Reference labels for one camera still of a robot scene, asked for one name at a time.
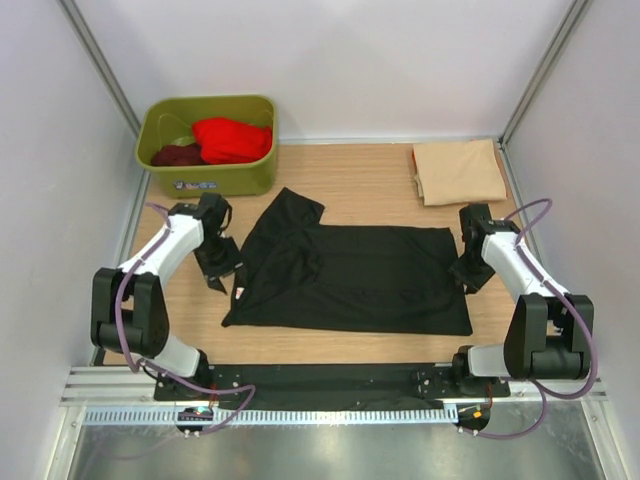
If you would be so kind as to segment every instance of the wooden table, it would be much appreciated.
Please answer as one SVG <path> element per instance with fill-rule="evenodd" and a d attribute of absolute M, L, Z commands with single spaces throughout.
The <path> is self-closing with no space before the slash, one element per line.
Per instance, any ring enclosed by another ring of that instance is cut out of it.
<path fill-rule="evenodd" d="M 502 168 L 499 156 L 498 163 Z M 421 204 L 413 180 L 411 145 L 282 146 L 278 168 L 276 185 L 267 194 L 228 199 L 233 206 L 228 232 L 238 245 L 286 186 L 325 205 L 323 224 L 449 227 L 458 252 L 462 252 L 458 220 L 461 205 L 427 208 Z M 508 197 L 491 204 L 494 217 L 515 209 L 510 191 Z M 167 207 L 176 203 L 153 181 L 147 201 Z M 143 247 L 161 226 L 161 217 L 145 208 L 134 250 Z M 232 279 L 226 279 L 225 285 L 230 291 Z M 223 328 L 220 322 L 229 309 L 229 297 L 207 288 L 193 255 L 178 267 L 164 295 L 171 332 L 204 350 L 211 363 L 447 362 L 461 345 L 503 342 L 514 308 L 502 281 L 494 276 L 480 293 L 467 297 L 474 331 L 470 337 Z M 107 353 L 105 364 L 122 363 L 121 355 Z"/>

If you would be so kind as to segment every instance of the beige cloth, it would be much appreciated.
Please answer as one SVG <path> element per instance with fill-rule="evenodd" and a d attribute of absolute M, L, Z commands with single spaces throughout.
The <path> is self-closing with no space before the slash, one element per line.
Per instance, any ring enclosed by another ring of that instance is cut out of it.
<path fill-rule="evenodd" d="M 492 140 L 419 143 L 413 156 L 425 206 L 507 198 Z"/>

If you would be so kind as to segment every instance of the black cloth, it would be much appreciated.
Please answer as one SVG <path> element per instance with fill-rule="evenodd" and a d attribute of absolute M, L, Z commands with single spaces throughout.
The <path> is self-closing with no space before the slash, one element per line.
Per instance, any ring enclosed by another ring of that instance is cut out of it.
<path fill-rule="evenodd" d="M 449 229 L 320 225 L 323 210 L 278 194 L 242 246 L 223 326 L 471 335 Z"/>

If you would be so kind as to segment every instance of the white wall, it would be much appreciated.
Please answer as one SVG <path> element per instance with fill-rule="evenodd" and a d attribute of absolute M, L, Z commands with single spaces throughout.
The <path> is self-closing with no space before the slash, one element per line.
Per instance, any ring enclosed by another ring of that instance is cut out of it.
<path fill-rule="evenodd" d="M 509 145 L 525 200 L 550 196 L 546 265 L 591 296 L 602 375 L 640 444 L 640 3 L 593 2 Z"/>
<path fill-rule="evenodd" d="M 140 172 L 56 2 L 0 3 L 0 477 L 42 478 L 91 278 L 113 265 Z"/>
<path fill-rule="evenodd" d="M 142 116 L 273 97 L 285 139 L 497 135 L 570 0 L 77 0 Z"/>

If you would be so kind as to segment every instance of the gray floor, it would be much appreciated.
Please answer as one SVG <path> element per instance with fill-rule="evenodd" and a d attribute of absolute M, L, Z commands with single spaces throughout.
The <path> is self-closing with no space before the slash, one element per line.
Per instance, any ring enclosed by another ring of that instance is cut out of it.
<path fill-rule="evenodd" d="M 513 432 L 540 405 L 496 404 L 487 431 Z M 604 479 L 579 403 L 553 402 L 545 423 L 514 441 L 458 434 L 450 425 L 231 428 L 176 439 L 136 461 L 175 428 L 85 427 L 74 480 Z"/>

